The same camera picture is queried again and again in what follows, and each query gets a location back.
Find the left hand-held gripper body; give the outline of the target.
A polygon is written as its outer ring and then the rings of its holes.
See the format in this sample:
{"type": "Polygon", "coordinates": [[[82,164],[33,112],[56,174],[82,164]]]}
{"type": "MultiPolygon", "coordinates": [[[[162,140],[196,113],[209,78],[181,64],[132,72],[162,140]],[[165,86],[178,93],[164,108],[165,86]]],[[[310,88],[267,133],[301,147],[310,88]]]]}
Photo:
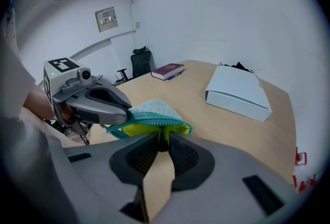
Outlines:
{"type": "Polygon", "coordinates": [[[47,60],[43,65],[44,91],[57,122],[63,128],[78,134],[86,145],[90,144],[88,132],[92,123],[80,120],[77,112],[67,119],[62,109],[66,100],[74,98],[74,95],[83,89],[96,84],[102,77],[102,75],[94,76],[90,68],[68,57],[47,60]]]}

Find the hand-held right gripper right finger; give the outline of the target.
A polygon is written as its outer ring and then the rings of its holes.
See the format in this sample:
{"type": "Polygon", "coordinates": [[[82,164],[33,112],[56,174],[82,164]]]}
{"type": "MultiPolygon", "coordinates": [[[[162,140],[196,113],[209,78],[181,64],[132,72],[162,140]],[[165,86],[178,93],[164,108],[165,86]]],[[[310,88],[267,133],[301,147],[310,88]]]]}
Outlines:
{"type": "Polygon", "coordinates": [[[281,223],[295,203],[286,180],[240,149],[206,139],[170,135],[175,178],[154,223],[281,223]]]}

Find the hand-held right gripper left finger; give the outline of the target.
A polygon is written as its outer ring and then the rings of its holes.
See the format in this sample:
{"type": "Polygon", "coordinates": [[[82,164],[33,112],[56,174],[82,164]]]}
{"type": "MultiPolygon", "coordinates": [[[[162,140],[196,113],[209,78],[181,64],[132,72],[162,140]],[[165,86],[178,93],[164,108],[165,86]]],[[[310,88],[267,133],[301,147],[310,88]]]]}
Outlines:
{"type": "Polygon", "coordinates": [[[143,179],[158,153],[156,133],[66,148],[64,152],[92,191],[119,212],[137,221],[149,222],[143,179]]]}

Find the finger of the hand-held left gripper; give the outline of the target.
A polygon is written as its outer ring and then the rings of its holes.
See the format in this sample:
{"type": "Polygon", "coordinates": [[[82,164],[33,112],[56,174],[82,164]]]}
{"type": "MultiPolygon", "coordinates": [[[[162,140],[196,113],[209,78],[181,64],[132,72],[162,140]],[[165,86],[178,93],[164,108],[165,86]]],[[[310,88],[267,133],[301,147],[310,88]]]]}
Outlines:
{"type": "Polygon", "coordinates": [[[118,125],[130,119],[128,110],[122,106],[93,97],[70,97],[65,103],[80,120],[88,123],[118,125]]]}
{"type": "Polygon", "coordinates": [[[132,107],[127,96],[113,85],[95,84],[88,88],[86,98],[121,109],[130,109],[132,107]]]}

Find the person's left hand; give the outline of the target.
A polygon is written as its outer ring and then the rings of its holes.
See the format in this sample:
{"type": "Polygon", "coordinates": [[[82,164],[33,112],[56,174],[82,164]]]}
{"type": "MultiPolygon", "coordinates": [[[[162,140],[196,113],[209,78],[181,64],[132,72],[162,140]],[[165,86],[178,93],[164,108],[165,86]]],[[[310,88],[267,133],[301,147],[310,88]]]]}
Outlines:
{"type": "Polygon", "coordinates": [[[74,112],[72,108],[67,106],[64,102],[60,103],[58,106],[59,106],[60,123],[72,124],[74,119],[73,118],[74,112]]]}

